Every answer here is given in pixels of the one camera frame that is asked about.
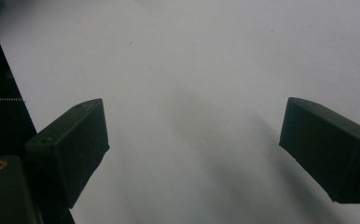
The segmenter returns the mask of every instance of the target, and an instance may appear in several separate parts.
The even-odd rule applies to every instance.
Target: white surface
[[[278,147],[286,100],[360,123],[360,0],[19,0],[0,41],[39,131],[103,98],[89,223],[360,223]]]

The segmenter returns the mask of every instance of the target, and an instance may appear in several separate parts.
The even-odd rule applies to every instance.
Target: white table
[[[0,42],[38,131],[103,98],[90,223],[360,223],[278,147],[297,96],[360,123],[360,0],[30,0]]]

